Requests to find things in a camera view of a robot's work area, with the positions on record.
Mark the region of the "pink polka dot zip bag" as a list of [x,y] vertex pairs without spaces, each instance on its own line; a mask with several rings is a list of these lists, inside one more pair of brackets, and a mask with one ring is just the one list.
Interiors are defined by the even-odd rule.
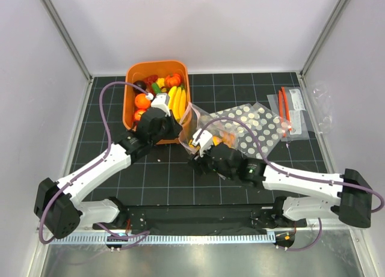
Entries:
[[189,154],[198,153],[202,156],[206,150],[220,143],[234,149],[238,147],[238,123],[231,121],[225,113],[209,114],[188,103],[180,124],[182,131],[179,142]]

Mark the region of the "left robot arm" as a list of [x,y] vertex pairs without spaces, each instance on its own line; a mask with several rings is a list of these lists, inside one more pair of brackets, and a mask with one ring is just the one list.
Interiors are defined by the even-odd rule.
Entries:
[[150,153],[161,140],[179,136],[182,126],[173,112],[159,108],[148,109],[136,130],[127,131],[118,141],[109,144],[104,153],[57,181],[46,178],[40,182],[34,213],[41,228],[47,228],[55,239],[63,239],[77,227],[107,224],[123,228],[128,219],[128,208],[116,197],[101,201],[85,201],[85,197],[104,181],[124,170]]

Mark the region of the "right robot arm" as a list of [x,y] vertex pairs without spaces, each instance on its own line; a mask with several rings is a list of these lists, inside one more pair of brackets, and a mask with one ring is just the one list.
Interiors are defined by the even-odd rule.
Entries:
[[190,145],[189,150],[189,164],[198,174],[216,172],[240,186],[297,193],[297,198],[276,198],[268,225],[283,227],[300,219],[337,218],[352,227],[371,226],[371,187],[356,170],[326,174],[268,165],[224,143],[204,150]]

